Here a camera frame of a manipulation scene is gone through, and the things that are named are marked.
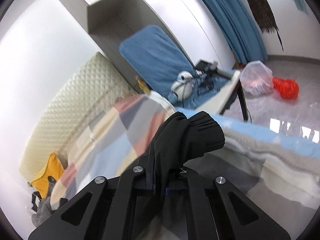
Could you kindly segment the black puffer jacket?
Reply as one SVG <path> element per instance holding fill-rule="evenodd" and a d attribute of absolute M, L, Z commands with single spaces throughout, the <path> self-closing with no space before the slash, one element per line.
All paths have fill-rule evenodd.
<path fill-rule="evenodd" d="M 189 160 L 221 149 L 224 144 L 222 128 L 204 111 L 190 118 L 176 112 L 159 126 L 145 152 L 129 166 L 151 167 L 146 176 L 154 192 L 153 196 L 137 199 L 133 238 L 162 213 L 167 187 L 178 176 L 180 168 Z"/>

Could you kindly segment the grey fleece garment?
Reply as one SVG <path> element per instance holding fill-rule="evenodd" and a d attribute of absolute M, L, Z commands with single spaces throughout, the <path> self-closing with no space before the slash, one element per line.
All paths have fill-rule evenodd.
<path fill-rule="evenodd" d="M 35 227 L 40 226 L 54 213 L 50 204 L 50 197 L 42 198 L 38 205 L 33 203 L 31 209 L 35 212 L 31 215 L 31 221 Z"/>

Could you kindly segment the yellow pillow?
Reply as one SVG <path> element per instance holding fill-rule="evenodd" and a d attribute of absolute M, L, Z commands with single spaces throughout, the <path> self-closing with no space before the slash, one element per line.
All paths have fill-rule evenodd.
<path fill-rule="evenodd" d="M 63 165 L 55 153 L 51 153 L 43 168 L 31 181 L 31 185 L 39 192 L 41 198 L 46 198 L 53 193 L 54 198 L 65 194 L 66 187 L 61 177 L 64 173 Z"/>

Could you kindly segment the patchwork checkered duvet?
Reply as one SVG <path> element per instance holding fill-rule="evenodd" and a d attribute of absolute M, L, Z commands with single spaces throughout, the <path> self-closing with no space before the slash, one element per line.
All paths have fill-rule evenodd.
<path fill-rule="evenodd" d="M 143 154 L 150 180 L 169 176 L 208 153 L 203 168 L 230 179 L 265 209 L 319 207 L 319 146 L 269 129 L 200 111 L 174 108 L 157 95 L 131 96 L 100 111 L 76 136 L 51 206 L 71 199 L 97 177 L 113 178 Z"/>

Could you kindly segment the white headphones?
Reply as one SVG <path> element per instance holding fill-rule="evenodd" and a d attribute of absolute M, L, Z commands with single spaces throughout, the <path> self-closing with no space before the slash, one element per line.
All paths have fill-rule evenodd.
<path fill-rule="evenodd" d="M 172 84 L 171 92 L 176 95 L 178 101 L 183 101 L 191 96 L 194 87 L 193 83 L 193 76 L 187 71 L 182 71 Z"/>

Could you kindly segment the cream quilted headboard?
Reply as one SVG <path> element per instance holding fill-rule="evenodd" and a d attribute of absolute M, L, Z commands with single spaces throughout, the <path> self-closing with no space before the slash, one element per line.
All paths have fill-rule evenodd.
<path fill-rule="evenodd" d="M 20 174 L 32 182 L 56 153 L 67 165 L 67 148 L 102 111 L 136 91 L 111 61 L 95 53 L 59 90 L 40 118 L 25 148 Z"/>

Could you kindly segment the clear plastic bag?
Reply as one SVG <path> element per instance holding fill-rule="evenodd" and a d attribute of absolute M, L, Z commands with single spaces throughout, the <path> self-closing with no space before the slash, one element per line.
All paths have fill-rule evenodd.
<path fill-rule="evenodd" d="M 240 74 L 242 88 L 252 96 L 272 93 L 274 90 L 272 79 L 272 70 L 261 61 L 249 62 Z"/>

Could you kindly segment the red plastic bag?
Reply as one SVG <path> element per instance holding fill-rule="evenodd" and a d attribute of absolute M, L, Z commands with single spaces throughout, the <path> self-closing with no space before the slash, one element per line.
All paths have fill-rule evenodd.
<path fill-rule="evenodd" d="M 296 100 L 299 94 L 299 85 L 295 80 L 273 77 L 274 88 L 286 100 Z"/>

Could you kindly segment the blue towel covered chair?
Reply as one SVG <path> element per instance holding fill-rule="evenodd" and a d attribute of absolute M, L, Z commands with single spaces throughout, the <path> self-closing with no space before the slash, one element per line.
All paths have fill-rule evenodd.
<path fill-rule="evenodd" d="M 225 77 L 212 77 L 213 88 L 200 86 L 206 77 L 195 75 L 195 69 L 169 36 L 157 25 L 148 25 L 121 42 L 121 56 L 145 80 L 150 88 L 166 98 L 175 107 L 196 109 L 214 97 L 228 82 Z M 194 81 L 193 91 L 183 101 L 175 101 L 172 84 L 180 72 L 189 72 Z"/>

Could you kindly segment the blue curtain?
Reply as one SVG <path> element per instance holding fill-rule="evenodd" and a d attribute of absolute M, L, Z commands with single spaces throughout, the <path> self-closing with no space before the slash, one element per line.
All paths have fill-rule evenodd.
<path fill-rule="evenodd" d="M 241 0 L 202 0 L 218 23 L 238 62 L 265 61 L 266 48 Z"/>

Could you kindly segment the grey white wardrobe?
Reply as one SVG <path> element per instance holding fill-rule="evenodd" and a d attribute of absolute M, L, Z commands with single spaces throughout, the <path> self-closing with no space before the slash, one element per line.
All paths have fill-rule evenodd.
<path fill-rule="evenodd" d="M 137 72 L 120 55 L 120 43 L 155 24 L 187 59 L 234 67 L 235 58 L 218 23 L 202 0 L 59 0 L 90 35 L 115 68 L 138 89 Z"/>

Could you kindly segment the hanging dark patterned garment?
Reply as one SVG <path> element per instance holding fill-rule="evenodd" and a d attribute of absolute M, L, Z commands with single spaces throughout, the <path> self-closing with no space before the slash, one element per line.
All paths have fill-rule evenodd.
<path fill-rule="evenodd" d="M 252 15 L 262 33 L 276 33 L 281 48 L 284 49 L 276 19 L 267 0 L 247 0 Z"/>

